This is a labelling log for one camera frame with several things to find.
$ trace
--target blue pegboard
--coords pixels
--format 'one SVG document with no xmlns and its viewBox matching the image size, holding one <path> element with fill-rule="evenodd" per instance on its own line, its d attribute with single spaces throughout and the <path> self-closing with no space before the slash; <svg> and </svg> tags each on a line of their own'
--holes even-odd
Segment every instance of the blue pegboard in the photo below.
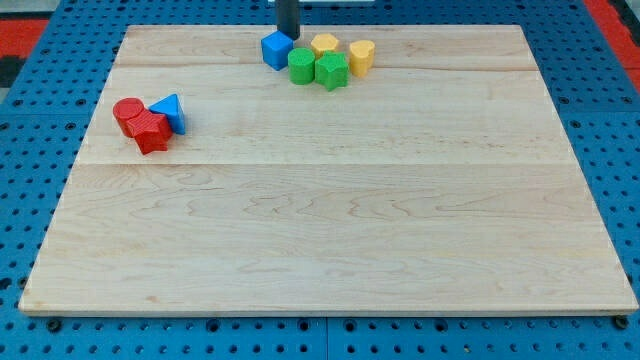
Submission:
<svg viewBox="0 0 640 360">
<path fill-rule="evenodd" d="M 272 24 L 263 0 L 63 0 L 0 106 L 0 358 L 640 359 L 640 316 L 49 319 L 17 310 L 129 24 Z M 306 24 L 520 24 L 636 294 L 640 98 L 579 1 L 303 6 Z"/>
</svg>

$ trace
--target toy block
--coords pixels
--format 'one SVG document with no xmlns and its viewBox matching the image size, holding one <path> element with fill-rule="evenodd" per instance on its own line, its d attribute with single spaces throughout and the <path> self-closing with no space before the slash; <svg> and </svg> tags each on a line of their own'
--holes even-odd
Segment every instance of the toy block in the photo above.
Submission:
<svg viewBox="0 0 640 360">
<path fill-rule="evenodd" d="M 344 53 L 327 51 L 316 60 L 316 82 L 332 91 L 339 86 L 347 86 L 349 79 L 349 64 Z"/>
<path fill-rule="evenodd" d="M 133 137 L 127 126 L 127 121 L 140 115 L 143 111 L 145 111 L 144 104 L 142 100 L 138 98 L 122 99 L 113 105 L 113 116 L 115 116 L 118 121 L 120 130 L 122 130 L 124 136 Z"/>
<path fill-rule="evenodd" d="M 287 55 L 293 50 L 293 40 L 280 31 L 266 36 L 260 42 L 262 60 L 277 71 L 287 66 Z"/>
<path fill-rule="evenodd" d="M 171 94 L 157 103 L 149 106 L 149 111 L 154 114 L 164 114 L 169 121 L 171 130 L 179 135 L 185 134 L 184 113 L 180 106 L 178 95 Z"/>
<path fill-rule="evenodd" d="M 289 79 L 296 85 L 306 85 L 315 77 L 316 56 L 307 48 L 291 50 L 289 60 Z"/>
<path fill-rule="evenodd" d="M 373 66 L 376 44 L 370 40 L 359 40 L 349 44 L 349 70 L 357 77 L 365 77 Z"/>
<path fill-rule="evenodd" d="M 146 109 L 127 120 L 127 127 L 143 155 L 152 151 L 167 151 L 167 142 L 173 135 L 164 114 L 154 114 Z"/>
<path fill-rule="evenodd" d="M 338 51 L 340 40 L 331 34 L 318 34 L 311 40 L 311 50 L 316 55 L 316 59 L 320 59 L 326 51 Z"/>
</svg>

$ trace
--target wooden plank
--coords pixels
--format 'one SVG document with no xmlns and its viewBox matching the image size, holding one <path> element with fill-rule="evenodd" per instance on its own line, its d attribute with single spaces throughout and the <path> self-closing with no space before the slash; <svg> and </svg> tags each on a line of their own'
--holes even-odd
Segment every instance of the wooden plank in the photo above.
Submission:
<svg viewBox="0 0 640 360">
<path fill-rule="evenodd" d="M 301 44 L 376 41 L 370 76 L 333 93 L 259 64 L 270 31 L 129 29 L 22 311 L 637 309 L 519 27 L 306 27 Z M 139 155 L 111 106 L 172 89 L 188 134 Z"/>
</svg>

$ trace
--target yellow hexagonal block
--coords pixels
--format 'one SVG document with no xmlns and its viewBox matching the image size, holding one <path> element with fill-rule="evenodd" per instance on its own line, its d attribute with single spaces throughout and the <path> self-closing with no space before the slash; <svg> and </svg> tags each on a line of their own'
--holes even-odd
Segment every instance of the yellow hexagonal block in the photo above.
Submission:
<svg viewBox="0 0 640 360">
<path fill-rule="evenodd" d="M 370 40 L 360 40 L 349 45 L 349 69 L 357 77 L 367 75 L 373 66 L 376 44 Z"/>
<path fill-rule="evenodd" d="M 316 55 L 316 59 L 322 57 L 327 50 L 338 51 L 338 45 L 340 40 L 331 34 L 318 34 L 311 40 L 311 50 Z"/>
</svg>

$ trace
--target green block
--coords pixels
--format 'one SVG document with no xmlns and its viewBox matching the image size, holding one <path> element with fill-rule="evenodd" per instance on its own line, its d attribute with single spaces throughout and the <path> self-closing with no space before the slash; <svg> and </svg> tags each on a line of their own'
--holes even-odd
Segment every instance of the green block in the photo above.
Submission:
<svg viewBox="0 0 640 360">
<path fill-rule="evenodd" d="M 324 85 L 327 91 L 339 86 L 347 86 L 349 79 L 349 64 L 344 53 L 326 51 L 316 61 L 316 82 Z"/>
<path fill-rule="evenodd" d="M 287 55 L 289 79 L 296 85 L 306 85 L 313 81 L 316 56 L 311 49 L 295 48 Z"/>
</svg>

